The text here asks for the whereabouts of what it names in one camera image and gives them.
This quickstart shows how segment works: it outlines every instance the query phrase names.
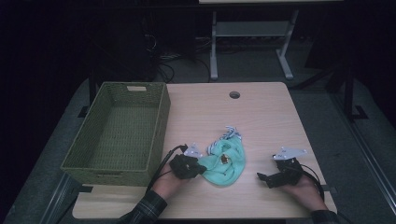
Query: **person's right hand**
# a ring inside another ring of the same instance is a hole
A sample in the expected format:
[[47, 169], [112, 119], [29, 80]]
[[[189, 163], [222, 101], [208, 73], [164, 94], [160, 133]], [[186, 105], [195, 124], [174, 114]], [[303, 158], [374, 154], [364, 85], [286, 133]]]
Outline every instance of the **person's right hand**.
[[307, 208], [310, 212], [329, 210], [321, 199], [314, 181], [305, 175], [301, 177], [295, 186], [284, 185], [279, 188], [293, 196], [298, 203]]

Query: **wire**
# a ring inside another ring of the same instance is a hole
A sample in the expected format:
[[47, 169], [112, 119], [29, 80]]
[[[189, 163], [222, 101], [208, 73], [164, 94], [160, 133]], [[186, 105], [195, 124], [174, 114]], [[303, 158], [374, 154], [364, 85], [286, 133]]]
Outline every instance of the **wire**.
[[160, 59], [162, 60], [173, 60], [173, 59], [177, 59], [180, 58], [181, 54], [172, 54], [172, 55], [163, 55], [160, 56]]
[[173, 69], [173, 67], [168, 64], [160, 63], [159, 65], [165, 66], [172, 71], [172, 76], [168, 77], [168, 75], [166, 75], [165, 71], [163, 71], [163, 69], [161, 69], [161, 67], [158, 68], [158, 72], [160, 73], [161, 77], [163, 78], [163, 82], [165, 82], [165, 83], [171, 82], [175, 76], [175, 69]]
[[195, 52], [197, 52], [197, 53], [200, 53], [200, 52], [205, 51], [206, 49], [209, 49], [210, 48], [210, 44], [212, 43], [212, 40], [211, 40], [210, 37], [202, 37], [202, 38], [199, 38], [197, 40], [204, 40], [205, 41], [203, 44], [197, 45], [195, 47]]
[[292, 167], [289, 167], [289, 166], [285, 166], [285, 168], [288, 169], [288, 170], [292, 170], [292, 171], [295, 171], [295, 172], [299, 172], [299, 173], [301, 173], [301, 174], [303, 174], [303, 175], [306, 175], [308, 178], [310, 178], [312, 181], [314, 181], [315, 185], [316, 185], [317, 188], [318, 188], [320, 197], [322, 198], [322, 200], [323, 200], [323, 202], [324, 202], [324, 191], [323, 191], [323, 187], [320, 185], [320, 182], [319, 182], [318, 179], [316, 179], [314, 176], [312, 176], [311, 174], [309, 174], [307, 171], [298, 170], [298, 169], [295, 169], [295, 168], [292, 168]]
[[202, 61], [201, 59], [197, 59], [197, 58], [196, 58], [195, 61], [202, 63], [202, 64], [204, 65], [204, 67], [206, 68], [206, 72], [207, 72], [207, 74], [208, 74], [208, 76], [209, 76], [209, 79], [207, 80], [207, 82], [209, 83], [209, 82], [210, 82], [210, 69], [209, 69], [209, 67], [208, 67], [207, 64], [206, 64], [204, 61]]
[[229, 46], [226, 46], [226, 50], [218, 49], [218, 54], [235, 54], [244, 51], [242, 46], [239, 43], [235, 43], [235, 41], [233, 41], [232, 39], [229, 41], [228, 45]]
[[136, 75], [136, 73], [134, 73], [133, 71], [131, 71], [128, 66], [126, 66], [124, 63], [122, 63], [120, 60], [118, 60], [117, 58], [115, 58], [112, 54], [110, 54], [107, 50], [105, 50], [102, 46], [100, 46], [89, 34], [87, 27], [88, 25], [93, 21], [93, 18], [88, 21], [85, 26], [84, 26], [84, 31], [85, 31], [85, 35], [91, 40], [91, 42], [97, 47], [99, 48], [104, 54], [106, 54], [110, 59], [112, 59], [114, 62], [118, 63], [120, 66], [122, 66], [128, 73]]
[[167, 175], [167, 174], [169, 174], [169, 173], [171, 173], [171, 172], [172, 172], [172, 170], [170, 170], [170, 171], [168, 171], [168, 172], [165, 172], [165, 173], [163, 173], [163, 174], [159, 175], [157, 179], [159, 179], [161, 176], [163, 176], [163, 175]]
[[320, 183], [320, 179], [319, 179], [317, 173], [315, 173], [315, 171], [314, 171], [313, 169], [311, 169], [310, 167], [308, 167], [308, 166], [306, 166], [306, 165], [302, 165], [302, 164], [301, 164], [301, 166], [306, 167], [306, 168], [308, 168], [310, 171], [312, 171], [312, 173], [314, 173], [314, 175], [317, 177], [318, 182]]
[[157, 181], [157, 179], [160, 177], [160, 172], [163, 169], [163, 167], [165, 166], [165, 164], [169, 161], [169, 158], [171, 158], [172, 154], [178, 149], [187, 149], [187, 145], [180, 145], [177, 146], [175, 148], [173, 148], [172, 150], [170, 150], [168, 152], [168, 154], [165, 156], [165, 158], [163, 158], [163, 161], [161, 162], [160, 166], [158, 167], [157, 171], [155, 172], [154, 176], [151, 178], [150, 182], [148, 183], [148, 187], [146, 189], [146, 193], [149, 192], [149, 190], [151, 190], [152, 186], [154, 185], [155, 181]]
[[150, 38], [152, 38], [153, 39], [153, 41], [154, 41], [154, 44], [153, 44], [153, 46], [151, 47], [151, 49], [149, 49], [148, 51], [152, 51], [152, 50], [154, 50], [155, 49], [155, 47], [157, 47], [157, 39], [155, 38], [155, 36], [154, 35], [145, 35], [145, 37], [148, 37], [148, 39], [150, 39]]

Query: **green basket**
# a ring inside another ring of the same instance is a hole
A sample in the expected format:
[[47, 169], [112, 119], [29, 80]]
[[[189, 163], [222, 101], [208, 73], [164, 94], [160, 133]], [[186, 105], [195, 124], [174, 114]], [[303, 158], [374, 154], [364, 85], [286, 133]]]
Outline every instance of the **green basket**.
[[165, 83], [104, 82], [61, 169], [82, 184], [147, 186], [170, 104]]

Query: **table leg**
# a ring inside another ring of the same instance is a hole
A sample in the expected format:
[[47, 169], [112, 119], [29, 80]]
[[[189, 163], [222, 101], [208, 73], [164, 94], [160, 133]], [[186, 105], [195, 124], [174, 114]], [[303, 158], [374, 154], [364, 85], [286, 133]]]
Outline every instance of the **table leg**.
[[286, 55], [286, 51], [288, 50], [291, 35], [293, 34], [295, 22], [297, 21], [298, 12], [299, 10], [294, 10], [288, 25], [288, 29], [286, 31], [285, 42], [281, 49], [276, 50], [276, 56], [279, 59], [280, 65], [282, 66], [282, 70], [283, 73], [285, 74], [286, 79], [293, 79], [293, 74], [290, 70], [285, 55]]
[[218, 76], [218, 60], [216, 58], [216, 11], [213, 12], [212, 21], [212, 51], [210, 52], [210, 78], [217, 80]]

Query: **sleeve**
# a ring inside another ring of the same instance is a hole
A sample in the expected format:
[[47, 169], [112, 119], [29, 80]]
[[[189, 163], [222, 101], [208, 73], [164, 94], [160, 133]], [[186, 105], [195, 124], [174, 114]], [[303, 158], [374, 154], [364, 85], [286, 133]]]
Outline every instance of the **sleeve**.
[[153, 190], [149, 191], [130, 213], [120, 217], [118, 224], [154, 223], [167, 206], [166, 201]]
[[337, 215], [329, 210], [318, 210], [311, 213], [315, 224], [339, 224]]

